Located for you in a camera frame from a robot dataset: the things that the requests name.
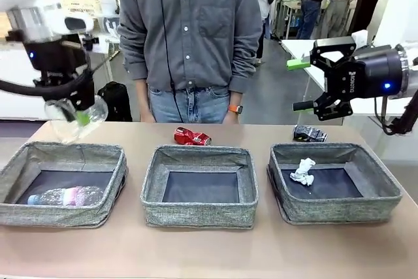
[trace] crumpled paper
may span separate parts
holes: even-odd
[[[300,182],[304,186],[311,186],[314,181],[314,176],[308,174],[308,171],[316,164],[312,159],[301,159],[299,168],[290,174],[293,181]]]

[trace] gray pants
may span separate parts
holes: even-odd
[[[331,0],[323,13],[319,31],[320,39],[341,37],[346,35],[350,0]]]

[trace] black backpack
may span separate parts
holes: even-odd
[[[109,82],[99,89],[97,95],[107,104],[109,115],[106,121],[132,122],[131,107],[126,86],[117,82]]]

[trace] person's left hand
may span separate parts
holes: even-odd
[[[240,124],[238,121],[238,115],[235,112],[228,111],[224,117],[222,124]]]

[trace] man in gray shirt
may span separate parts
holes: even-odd
[[[238,123],[261,34],[257,0],[120,2],[120,46],[141,121]]]

